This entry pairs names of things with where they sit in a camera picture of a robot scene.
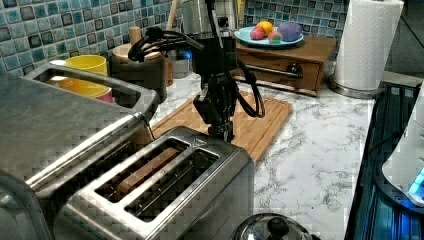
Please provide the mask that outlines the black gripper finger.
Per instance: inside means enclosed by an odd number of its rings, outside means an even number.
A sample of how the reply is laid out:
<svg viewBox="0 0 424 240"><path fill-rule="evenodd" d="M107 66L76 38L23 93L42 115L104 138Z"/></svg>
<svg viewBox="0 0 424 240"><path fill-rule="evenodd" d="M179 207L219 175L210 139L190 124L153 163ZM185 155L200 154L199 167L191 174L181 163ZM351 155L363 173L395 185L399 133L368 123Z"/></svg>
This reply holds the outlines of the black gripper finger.
<svg viewBox="0 0 424 240"><path fill-rule="evenodd" d="M208 134L226 142L231 142L234 138L233 122L229 121L223 125L211 125L208 127Z"/></svg>

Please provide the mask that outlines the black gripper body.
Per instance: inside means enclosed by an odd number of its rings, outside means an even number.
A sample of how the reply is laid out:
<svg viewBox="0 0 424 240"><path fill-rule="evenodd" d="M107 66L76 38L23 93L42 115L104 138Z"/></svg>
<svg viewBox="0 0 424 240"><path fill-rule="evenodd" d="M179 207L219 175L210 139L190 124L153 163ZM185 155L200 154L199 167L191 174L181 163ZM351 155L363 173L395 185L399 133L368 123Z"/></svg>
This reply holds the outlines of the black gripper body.
<svg viewBox="0 0 424 240"><path fill-rule="evenodd" d="M224 73L202 75L201 92L193 104L206 124L229 123L235 108L234 82Z"/></svg>

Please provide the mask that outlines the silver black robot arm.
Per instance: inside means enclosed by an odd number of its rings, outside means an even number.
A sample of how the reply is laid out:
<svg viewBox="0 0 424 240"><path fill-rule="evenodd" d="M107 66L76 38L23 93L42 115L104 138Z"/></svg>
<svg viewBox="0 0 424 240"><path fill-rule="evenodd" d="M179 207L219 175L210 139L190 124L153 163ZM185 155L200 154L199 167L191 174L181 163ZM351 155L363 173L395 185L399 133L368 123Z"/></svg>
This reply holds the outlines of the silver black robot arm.
<svg viewBox="0 0 424 240"><path fill-rule="evenodd" d="M236 68L235 40L219 27L217 10L227 0L182 0L184 32L203 46L192 49L193 71L201 76L201 93L193 101L212 137L231 142L236 105L235 83L230 71Z"/></svg>

